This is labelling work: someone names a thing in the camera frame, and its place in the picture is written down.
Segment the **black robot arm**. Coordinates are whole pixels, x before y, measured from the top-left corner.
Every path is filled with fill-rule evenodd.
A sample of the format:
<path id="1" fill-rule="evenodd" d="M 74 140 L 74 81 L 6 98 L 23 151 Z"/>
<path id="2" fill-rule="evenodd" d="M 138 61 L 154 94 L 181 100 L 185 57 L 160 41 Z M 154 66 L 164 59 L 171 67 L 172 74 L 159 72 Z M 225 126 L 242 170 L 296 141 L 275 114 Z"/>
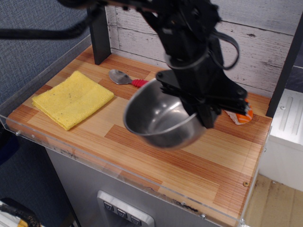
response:
<path id="1" fill-rule="evenodd" d="M 208 0 L 63 0 L 69 8 L 114 5 L 135 9 L 158 34 L 169 70 L 156 79 L 163 93 L 179 97 L 188 114 L 212 128 L 222 110 L 241 115 L 251 112 L 247 91 L 231 81 L 225 71 L 220 41 L 238 48 L 230 36 L 216 31 L 221 21 L 218 7 Z"/>

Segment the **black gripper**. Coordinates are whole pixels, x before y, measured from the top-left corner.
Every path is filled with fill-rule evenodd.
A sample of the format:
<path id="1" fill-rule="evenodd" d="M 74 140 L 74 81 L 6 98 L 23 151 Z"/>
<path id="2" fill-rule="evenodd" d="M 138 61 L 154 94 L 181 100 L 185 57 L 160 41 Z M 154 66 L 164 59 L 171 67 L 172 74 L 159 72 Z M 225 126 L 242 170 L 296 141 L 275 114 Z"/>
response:
<path id="1" fill-rule="evenodd" d="M 189 116 L 198 113 L 205 128 L 214 127 L 221 109 L 242 115 L 248 111 L 247 91 L 230 80 L 211 57 L 179 62 L 167 55 L 166 60 L 170 69 L 156 75 L 162 91 L 179 97 Z"/>

